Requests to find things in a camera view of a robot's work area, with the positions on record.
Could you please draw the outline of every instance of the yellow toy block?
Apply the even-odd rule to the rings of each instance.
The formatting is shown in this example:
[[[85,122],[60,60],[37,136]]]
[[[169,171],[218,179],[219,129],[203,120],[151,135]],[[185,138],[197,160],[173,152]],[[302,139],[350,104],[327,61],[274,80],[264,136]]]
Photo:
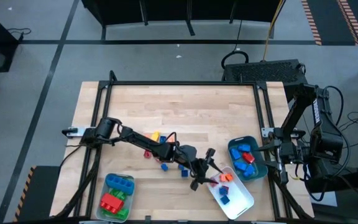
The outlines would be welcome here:
[[[159,139],[160,139],[160,132],[159,131],[154,132],[152,134],[151,140],[159,142]]]

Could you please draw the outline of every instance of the yellow cable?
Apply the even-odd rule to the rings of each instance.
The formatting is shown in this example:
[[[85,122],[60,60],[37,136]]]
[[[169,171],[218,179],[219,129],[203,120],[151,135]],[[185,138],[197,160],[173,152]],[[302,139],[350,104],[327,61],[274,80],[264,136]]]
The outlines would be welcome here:
[[[273,20],[272,22],[270,23],[270,27],[268,29],[268,32],[267,32],[267,37],[266,37],[266,43],[265,43],[265,52],[264,52],[264,57],[263,57],[263,60],[265,60],[265,57],[266,57],[266,54],[267,54],[267,46],[269,44],[269,36],[270,36],[270,32],[272,31],[273,29],[273,24],[275,23],[276,19],[277,19],[277,16],[278,16],[278,12],[280,11],[281,7],[282,7],[282,4],[283,4],[283,0],[280,0],[280,2],[278,3],[278,6],[277,6],[277,9],[276,9],[276,12],[273,16]]]

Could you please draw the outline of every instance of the white plastic tray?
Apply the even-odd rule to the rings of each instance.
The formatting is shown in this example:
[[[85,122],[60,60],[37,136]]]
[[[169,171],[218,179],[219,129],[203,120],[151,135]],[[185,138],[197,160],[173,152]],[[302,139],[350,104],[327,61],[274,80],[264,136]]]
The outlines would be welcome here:
[[[216,182],[219,182],[219,184],[215,187],[212,187],[211,184],[207,184],[207,186],[219,206],[222,208],[224,214],[229,219],[235,220],[254,205],[254,198],[251,196],[249,191],[246,189],[244,184],[241,182],[241,180],[231,167],[223,168],[222,172],[224,174],[231,174],[233,176],[233,180],[230,182],[220,182],[220,173],[217,173],[211,178],[213,178]],[[227,197],[229,198],[230,202],[225,205],[221,201],[222,195],[219,194],[219,188],[222,186],[229,187],[229,193]]]
[[[106,178],[108,175],[106,175],[106,177],[104,178],[104,184],[103,184],[103,188],[102,188],[102,194],[100,195],[99,204],[100,204],[100,200],[102,199],[103,195],[105,193],[109,193],[111,190],[111,188],[109,188],[106,184]],[[112,174],[112,175],[116,175],[118,177],[122,177],[124,179],[131,180],[131,181],[133,181],[134,185],[136,186],[135,178],[131,175],[124,175],[124,174]],[[131,214],[131,207],[132,207],[132,201],[134,199],[134,196],[135,196],[135,187],[134,187],[134,193],[132,195],[127,195],[126,200],[124,202],[124,206],[122,207],[122,208],[129,209],[127,219],[129,218],[129,215]],[[98,205],[98,209],[96,209],[96,218],[98,218],[100,220],[106,220],[109,222],[116,222],[116,223],[123,223],[126,221],[126,219],[120,220],[118,218],[113,218],[113,217],[109,217],[109,216],[105,215],[102,212],[102,208],[100,207],[100,205]]]

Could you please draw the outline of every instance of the power cord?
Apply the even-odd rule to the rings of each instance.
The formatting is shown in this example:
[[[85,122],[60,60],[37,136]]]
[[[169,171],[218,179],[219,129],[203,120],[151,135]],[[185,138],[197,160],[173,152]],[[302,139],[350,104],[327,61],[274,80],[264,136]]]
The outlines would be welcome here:
[[[265,57],[266,57],[266,54],[267,54],[267,46],[269,45],[269,36],[270,36],[270,33],[271,33],[271,31],[272,31],[272,29],[273,29],[273,26],[274,26],[274,24],[276,23],[277,17],[278,17],[278,15],[280,14],[281,10],[283,9],[283,6],[284,6],[284,4],[285,4],[286,1],[287,1],[287,0],[280,0],[280,2],[278,3],[278,6],[277,6],[277,8],[276,8],[276,12],[275,12],[275,14],[274,14],[274,16],[273,16],[273,20],[272,20],[272,22],[270,23],[270,27],[269,27],[269,29],[268,29],[267,36],[266,36],[265,52],[264,52],[264,57],[263,57],[263,59],[262,59],[263,61],[265,60]]]

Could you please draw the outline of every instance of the blue toy block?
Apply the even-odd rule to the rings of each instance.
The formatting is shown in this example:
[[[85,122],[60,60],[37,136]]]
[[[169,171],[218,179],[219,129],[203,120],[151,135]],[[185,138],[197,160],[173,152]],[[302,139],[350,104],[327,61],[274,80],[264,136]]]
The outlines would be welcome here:
[[[219,188],[219,194],[220,195],[227,195],[227,188],[225,188],[225,187],[221,187],[221,188]]]
[[[238,170],[246,171],[247,164],[245,164],[244,162],[234,162],[234,167]]]
[[[227,203],[230,202],[229,198],[227,197],[227,195],[221,197],[221,202],[225,205]]]
[[[241,152],[250,152],[251,151],[251,147],[248,144],[239,145],[239,147],[237,149],[240,150]]]
[[[120,190],[128,195],[132,195],[135,189],[135,184],[132,181],[118,177],[114,174],[109,174],[106,177],[106,184],[108,187]]]
[[[241,154],[239,151],[237,151],[237,149],[230,149],[230,153],[234,160],[238,160],[241,158]]]
[[[160,143],[163,143],[167,140],[166,136],[160,136]]]
[[[246,171],[243,173],[244,177],[249,177],[254,174],[255,168],[252,165],[247,166]]]
[[[181,176],[182,176],[183,178],[188,177],[188,176],[189,176],[189,171],[188,171],[188,170],[182,170],[182,171],[181,171]]]
[[[161,169],[163,169],[166,172],[168,171],[168,166],[166,164],[161,164]]]

